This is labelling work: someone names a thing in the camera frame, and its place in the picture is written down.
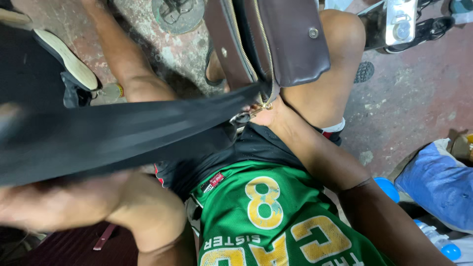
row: yellow number 8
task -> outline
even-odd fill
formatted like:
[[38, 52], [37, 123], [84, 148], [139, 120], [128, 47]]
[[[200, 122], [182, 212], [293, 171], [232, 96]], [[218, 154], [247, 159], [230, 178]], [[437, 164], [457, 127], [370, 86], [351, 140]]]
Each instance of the yellow number 8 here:
[[[268, 192], [260, 194], [256, 191], [257, 184], [268, 186]], [[257, 177], [245, 186], [246, 195], [251, 199], [248, 204], [248, 218], [254, 226], [260, 229], [270, 230], [278, 227], [282, 222], [282, 208], [276, 199], [280, 195], [279, 185], [271, 177]], [[271, 215], [268, 218], [260, 216], [258, 208], [261, 204], [266, 204], [271, 208]]]

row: knee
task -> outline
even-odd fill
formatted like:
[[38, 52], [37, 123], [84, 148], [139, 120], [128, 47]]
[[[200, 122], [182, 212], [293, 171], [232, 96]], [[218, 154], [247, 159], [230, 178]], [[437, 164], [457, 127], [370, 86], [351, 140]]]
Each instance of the knee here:
[[320, 12], [320, 19], [329, 50], [363, 51], [365, 27], [357, 15], [327, 9]]

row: black shorts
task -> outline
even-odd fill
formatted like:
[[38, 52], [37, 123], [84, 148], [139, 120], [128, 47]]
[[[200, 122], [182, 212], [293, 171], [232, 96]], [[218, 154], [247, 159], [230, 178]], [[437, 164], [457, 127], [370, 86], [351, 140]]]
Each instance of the black shorts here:
[[[330, 141], [340, 146], [340, 131], [323, 133]], [[234, 145], [226, 150], [183, 161], [163, 161], [155, 164], [156, 177], [173, 190], [183, 201], [201, 181], [218, 170], [244, 160], [278, 163], [305, 170], [302, 163], [268, 127], [248, 123]]]

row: gold zipper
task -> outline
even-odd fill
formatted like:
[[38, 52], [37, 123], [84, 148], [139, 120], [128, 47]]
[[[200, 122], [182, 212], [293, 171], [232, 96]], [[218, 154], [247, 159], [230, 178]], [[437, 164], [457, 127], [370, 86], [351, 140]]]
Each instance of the gold zipper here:
[[[274, 92], [274, 83], [275, 83], [274, 70], [272, 66], [271, 50], [269, 49], [268, 37], [266, 36], [266, 32], [264, 31], [263, 21], [261, 20], [260, 8], [258, 7], [258, 0], [254, 0], [254, 7], [256, 8], [256, 15], [258, 16], [258, 22], [260, 23], [261, 31], [263, 32], [264, 41], [266, 42], [266, 49], [268, 50], [268, 55], [269, 55], [269, 63], [270, 63], [271, 77], [272, 77], [271, 94], [269, 95], [269, 99], [271, 99], [272, 94]], [[267, 106], [267, 103], [263, 102], [263, 96], [261, 95], [261, 92], [259, 93], [259, 97], [260, 97], [262, 108], [268, 109], [269, 107]]]
[[235, 9], [233, 8], [233, 3], [232, 3], [232, 0], [227, 0], [227, 3], [229, 5], [229, 8], [231, 10], [231, 16], [232, 16], [232, 20], [233, 20], [233, 26], [235, 28], [235, 31], [236, 31], [236, 35], [237, 35], [237, 39], [238, 39], [238, 44], [240, 45], [240, 49], [241, 49], [241, 52], [243, 53], [243, 55], [245, 56], [245, 60], [246, 60], [246, 64], [250, 67], [250, 70], [251, 72], [253, 73], [253, 77], [255, 79], [255, 81], [258, 81], [258, 75], [256, 74], [256, 71], [254, 71], [254, 68], [253, 66], [251, 65], [250, 63], [250, 60], [248, 59], [248, 56], [246, 55], [245, 53], [245, 50], [243, 49], [243, 44], [241, 42], [241, 35], [240, 35], [240, 31], [238, 30], [238, 23], [237, 23], [237, 15], [235, 13]]

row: blue plastic sack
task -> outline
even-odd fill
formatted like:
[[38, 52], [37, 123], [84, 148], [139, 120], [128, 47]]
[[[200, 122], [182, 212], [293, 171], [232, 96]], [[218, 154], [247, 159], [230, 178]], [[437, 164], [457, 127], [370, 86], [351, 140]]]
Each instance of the blue plastic sack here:
[[394, 185], [448, 227], [473, 231], [473, 168], [447, 152], [449, 141], [437, 140], [421, 150]]

